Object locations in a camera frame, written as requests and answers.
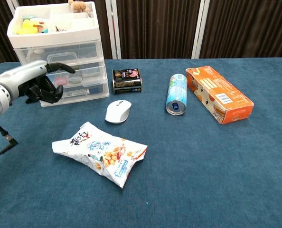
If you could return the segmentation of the white snack bag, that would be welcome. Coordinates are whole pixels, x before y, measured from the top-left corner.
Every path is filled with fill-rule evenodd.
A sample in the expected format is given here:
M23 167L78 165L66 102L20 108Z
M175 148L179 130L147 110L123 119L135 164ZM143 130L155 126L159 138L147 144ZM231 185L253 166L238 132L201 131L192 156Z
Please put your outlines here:
M108 134L90 122L70 139L52 142L54 153L72 158L123 188L136 162L148 146Z

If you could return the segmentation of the clear plastic drawer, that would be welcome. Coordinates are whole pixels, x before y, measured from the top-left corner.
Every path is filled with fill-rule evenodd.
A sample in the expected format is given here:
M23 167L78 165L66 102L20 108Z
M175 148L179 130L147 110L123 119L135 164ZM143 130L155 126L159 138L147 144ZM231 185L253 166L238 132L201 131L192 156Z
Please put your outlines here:
M29 49L43 48L43 60L47 63L60 62L67 65L91 63L103 58L101 41L69 43L63 45L24 47L14 49L21 64L27 64L26 56Z

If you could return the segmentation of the white bottle in drawer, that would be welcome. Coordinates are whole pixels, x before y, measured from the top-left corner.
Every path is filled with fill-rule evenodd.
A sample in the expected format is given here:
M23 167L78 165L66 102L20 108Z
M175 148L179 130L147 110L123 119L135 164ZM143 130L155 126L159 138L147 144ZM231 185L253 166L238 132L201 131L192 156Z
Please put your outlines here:
M28 63L37 61L37 60L43 60L42 55L44 54L45 50L43 48L34 48L34 49L29 49L26 60Z

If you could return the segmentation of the brown teddy bear plush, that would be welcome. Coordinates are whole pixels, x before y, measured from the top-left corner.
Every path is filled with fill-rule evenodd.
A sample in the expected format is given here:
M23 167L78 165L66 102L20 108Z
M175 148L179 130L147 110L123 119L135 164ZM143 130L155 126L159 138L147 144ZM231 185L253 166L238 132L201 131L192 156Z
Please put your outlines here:
M73 13L90 12L90 9L86 6L86 3L80 0L68 0L68 4Z

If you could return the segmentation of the clear drawer holding pink item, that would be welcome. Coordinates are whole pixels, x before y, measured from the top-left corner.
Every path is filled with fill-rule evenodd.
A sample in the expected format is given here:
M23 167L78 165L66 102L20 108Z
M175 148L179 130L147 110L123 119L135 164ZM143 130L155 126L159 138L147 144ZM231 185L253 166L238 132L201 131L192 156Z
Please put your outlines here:
M75 70L74 74L68 73L65 70L57 70L53 73L48 73L48 78L53 82L54 77L65 76L68 80L69 77L80 77L81 83L71 84L67 81L66 86L87 86L91 84L100 84L106 81L105 64L104 62L94 62L81 65L72 65L71 68Z

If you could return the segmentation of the white partition post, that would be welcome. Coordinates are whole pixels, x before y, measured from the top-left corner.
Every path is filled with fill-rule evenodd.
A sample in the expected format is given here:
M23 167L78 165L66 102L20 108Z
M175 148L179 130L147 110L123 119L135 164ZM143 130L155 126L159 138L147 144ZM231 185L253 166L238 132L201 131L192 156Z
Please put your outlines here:
M8 6L9 6L9 9L10 9L11 11L15 11L15 9L16 9L17 7L19 7L19 2L18 2L18 0L6 0L6 2L7 2Z
M113 59L121 59L121 43L118 22L117 0L105 0L108 29Z
M199 59L204 37L210 0L200 0L191 59Z

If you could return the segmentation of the white marker pen blue cap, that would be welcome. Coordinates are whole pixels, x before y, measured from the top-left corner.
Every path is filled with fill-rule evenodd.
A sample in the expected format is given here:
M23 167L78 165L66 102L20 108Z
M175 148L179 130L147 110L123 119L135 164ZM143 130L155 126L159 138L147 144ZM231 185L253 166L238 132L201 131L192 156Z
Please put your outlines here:
M101 94L102 92L103 90L99 88L66 91L66 92L63 92L62 98L70 98L70 97L76 97L76 96L91 97L97 94Z

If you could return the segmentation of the black luncheon meat tin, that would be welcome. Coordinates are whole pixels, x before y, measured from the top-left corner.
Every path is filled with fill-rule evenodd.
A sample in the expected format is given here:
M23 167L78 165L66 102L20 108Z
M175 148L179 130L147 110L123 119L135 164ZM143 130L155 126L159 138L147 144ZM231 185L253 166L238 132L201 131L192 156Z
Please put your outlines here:
M137 68L113 70L114 94L141 91L142 78Z

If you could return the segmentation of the orange and white small packet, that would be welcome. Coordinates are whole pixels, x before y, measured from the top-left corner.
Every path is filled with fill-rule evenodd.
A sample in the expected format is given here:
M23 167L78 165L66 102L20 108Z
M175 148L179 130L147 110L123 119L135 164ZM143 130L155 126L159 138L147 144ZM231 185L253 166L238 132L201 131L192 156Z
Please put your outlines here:
M47 22L36 21L34 26L38 29L38 33L48 33Z

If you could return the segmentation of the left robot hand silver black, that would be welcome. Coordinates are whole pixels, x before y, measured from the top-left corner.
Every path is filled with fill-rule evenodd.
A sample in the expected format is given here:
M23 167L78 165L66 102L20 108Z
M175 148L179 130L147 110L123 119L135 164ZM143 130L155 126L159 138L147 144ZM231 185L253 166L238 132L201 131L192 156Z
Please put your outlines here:
M55 87L46 74L59 69L75 73L66 64L36 60L0 74L0 85L8 91L12 102L26 95L31 101L41 100L53 104L61 99L63 86Z

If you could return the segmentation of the yellow rubber duck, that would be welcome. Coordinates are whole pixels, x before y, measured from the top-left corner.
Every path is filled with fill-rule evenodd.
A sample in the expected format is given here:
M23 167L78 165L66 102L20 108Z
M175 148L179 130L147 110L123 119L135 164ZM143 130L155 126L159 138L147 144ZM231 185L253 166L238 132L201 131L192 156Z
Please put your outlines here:
M17 35L37 34L37 33L38 33L38 28L36 24L29 19L25 19L22 23L22 27L16 30Z

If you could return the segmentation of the white plastic drawer unit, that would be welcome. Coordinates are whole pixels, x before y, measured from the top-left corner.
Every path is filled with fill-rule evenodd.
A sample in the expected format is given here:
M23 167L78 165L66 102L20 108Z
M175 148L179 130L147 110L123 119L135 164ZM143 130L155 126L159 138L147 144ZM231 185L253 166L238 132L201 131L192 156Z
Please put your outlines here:
M89 13L73 13L68 3L18 7L7 30L13 49L90 42L98 39L101 41L95 3L92 1L85 3L90 9ZM35 16L30 19L34 23L47 22L48 33L17 35L16 30L22 27L22 18L26 15ZM55 26L66 28L67 31L56 32Z

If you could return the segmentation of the pink small box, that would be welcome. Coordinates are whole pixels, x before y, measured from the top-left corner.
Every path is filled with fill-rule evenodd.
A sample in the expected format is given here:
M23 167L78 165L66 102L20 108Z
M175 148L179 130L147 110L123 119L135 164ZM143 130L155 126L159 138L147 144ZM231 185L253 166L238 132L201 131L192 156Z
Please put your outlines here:
M55 87L67 85L67 78L65 76L54 77L53 84Z

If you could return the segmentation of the white computer mouse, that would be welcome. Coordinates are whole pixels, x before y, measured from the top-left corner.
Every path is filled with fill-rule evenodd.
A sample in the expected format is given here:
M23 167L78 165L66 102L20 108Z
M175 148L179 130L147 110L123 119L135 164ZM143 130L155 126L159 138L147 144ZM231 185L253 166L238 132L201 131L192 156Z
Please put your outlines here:
M126 121L131 106L131 102L127 100L116 100L111 102L107 107L105 120L113 124L120 124Z

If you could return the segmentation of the clear drawer holding marker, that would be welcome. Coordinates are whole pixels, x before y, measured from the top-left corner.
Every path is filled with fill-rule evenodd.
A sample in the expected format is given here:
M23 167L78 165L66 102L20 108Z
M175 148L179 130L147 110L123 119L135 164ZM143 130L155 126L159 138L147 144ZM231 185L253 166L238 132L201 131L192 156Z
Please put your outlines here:
M77 102L83 102L88 100L100 99L109 96L108 83L103 83L99 85L88 85L76 86L76 87L65 87L62 98L56 103L48 103L40 101L42 107L65 105Z

